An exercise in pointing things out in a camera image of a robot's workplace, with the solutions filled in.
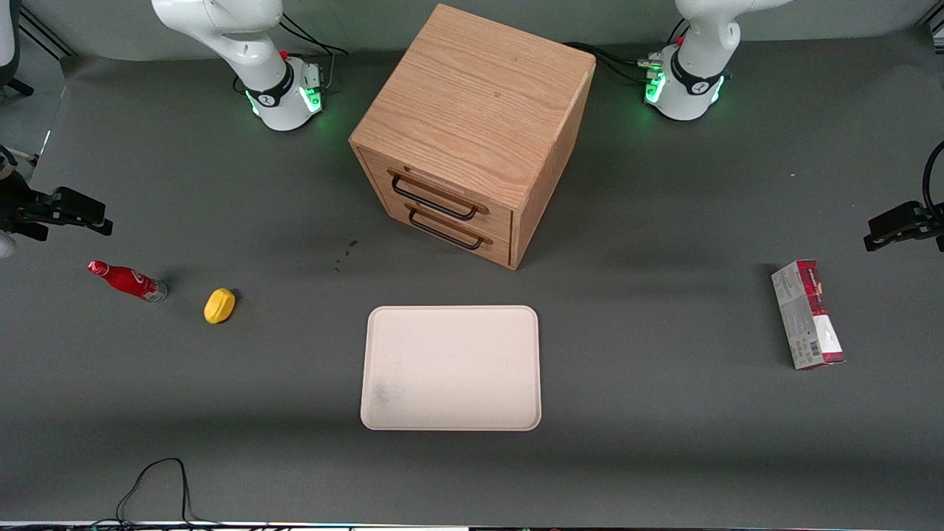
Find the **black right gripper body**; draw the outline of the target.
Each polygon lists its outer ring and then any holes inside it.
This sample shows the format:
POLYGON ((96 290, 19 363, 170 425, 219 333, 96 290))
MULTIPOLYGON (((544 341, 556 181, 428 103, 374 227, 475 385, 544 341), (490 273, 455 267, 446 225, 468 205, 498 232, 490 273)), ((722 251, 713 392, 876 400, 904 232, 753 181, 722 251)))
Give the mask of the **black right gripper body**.
POLYGON ((19 162, 10 149, 1 145, 2 151, 2 178, 1 178, 1 229, 4 238, 12 240, 10 222, 21 221, 21 210, 32 204, 35 193, 28 186, 26 179, 19 172, 19 162))

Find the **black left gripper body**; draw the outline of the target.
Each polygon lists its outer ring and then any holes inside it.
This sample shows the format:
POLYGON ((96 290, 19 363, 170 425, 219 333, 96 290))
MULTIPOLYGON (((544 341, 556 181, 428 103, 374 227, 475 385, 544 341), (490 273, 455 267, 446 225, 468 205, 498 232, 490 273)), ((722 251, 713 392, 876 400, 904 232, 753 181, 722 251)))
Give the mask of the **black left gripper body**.
POLYGON ((944 252, 943 205, 923 207, 924 224, 918 229, 918 240, 934 239, 938 251, 944 252))

